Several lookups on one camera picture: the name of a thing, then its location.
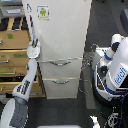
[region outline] cable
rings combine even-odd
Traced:
[[[115,113],[116,107],[113,107],[113,111],[112,114],[108,117],[104,128],[106,128],[107,124],[109,125],[109,127],[114,128],[114,126],[118,123],[118,113]]]
[[[91,65],[92,58],[93,58],[93,56],[84,53],[83,61],[82,61],[82,68],[81,68],[82,71],[85,70],[86,68],[88,68]]]
[[[123,102],[124,102],[124,98],[127,95],[127,93],[128,93],[128,90],[125,92],[124,97],[122,99],[122,103],[121,103],[121,118],[120,118],[119,128],[120,128],[121,122],[122,122],[122,107],[123,107]]]
[[[102,109],[101,109],[101,115],[107,120],[108,119],[108,115],[105,115],[104,114],[104,108],[106,108],[106,107],[103,107],[102,106]],[[109,110],[112,110],[112,112],[114,111],[114,109],[116,109],[116,107],[113,107],[113,109],[111,108],[111,107],[109,107]]]
[[[91,50],[92,50],[92,52],[94,52],[93,49],[92,49],[93,46],[96,46],[96,48],[99,48],[99,46],[98,46],[97,44],[93,44],[93,45],[91,46]]]
[[[98,1],[98,3],[100,3],[100,4],[104,4],[106,0],[102,0],[102,1],[97,0],[97,1]]]
[[[82,92],[82,93],[88,93],[88,92],[90,92],[91,89],[92,89],[92,83],[89,80],[82,80],[82,81],[89,82],[91,84],[91,87],[90,87],[90,89],[88,91],[82,91],[81,88],[80,88],[80,86],[79,86],[79,91]]]
[[[126,108],[125,108],[126,109]],[[124,115],[126,112],[128,112],[128,109],[126,110],[126,111],[124,111],[123,113],[122,113],[122,115]]]

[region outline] drawer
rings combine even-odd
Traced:
[[[27,50],[0,50],[1,66],[26,66],[29,61]]]
[[[20,31],[0,31],[0,49],[22,49],[27,48],[29,36],[27,30]]]
[[[13,89],[21,82],[0,82],[0,93],[12,93]],[[41,92],[39,77],[33,82],[31,93]]]
[[[82,59],[39,63],[42,78],[80,77]]]
[[[79,79],[43,80],[47,99],[77,98]]]
[[[15,77],[27,75],[26,66],[24,67],[0,67],[0,77]]]

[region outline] dark floor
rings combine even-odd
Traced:
[[[120,12],[128,7],[128,1],[120,0],[92,0],[91,16],[86,40],[85,52],[91,51],[92,44],[110,46],[111,37],[115,33],[126,36],[120,23]],[[81,78],[86,79],[89,72],[82,72]],[[80,81],[81,88],[86,84]],[[101,128],[105,119],[97,107],[87,107],[87,95],[78,92],[77,99],[47,100],[45,98],[30,99],[28,103],[29,119],[25,128],[36,128],[42,125],[79,125],[82,128],[92,128],[90,116],[97,116]]]

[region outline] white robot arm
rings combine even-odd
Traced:
[[[32,16],[30,16],[30,21],[33,37],[27,49],[27,55],[30,58],[27,64],[27,75],[14,88],[12,93],[14,98],[7,102],[2,112],[0,128],[24,128],[28,118],[27,102],[37,71],[36,59],[40,54],[40,42],[35,36]]]
[[[125,37],[121,36],[120,34],[114,34],[112,36],[111,47],[109,47],[107,50],[103,49],[104,56],[101,57],[101,59],[100,59],[101,70],[106,70],[106,68],[109,69],[109,66],[111,65],[113,56],[114,56],[119,44],[121,43],[121,41],[124,38]]]

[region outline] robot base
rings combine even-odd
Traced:
[[[96,98],[96,100],[104,105],[104,106],[108,106],[108,107],[112,107],[112,106],[117,106],[120,104],[120,98],[112,98],[111,101],[108,101],[106,100],[104,97],[102,97],[99,92],[97,91],[97,84],[100,83],[100,80],[98,79],[98,77],[95,76],[95,73],[94,71],[92,71],[92,87],[93,87],[93,94],[94,94],[94,97]]]

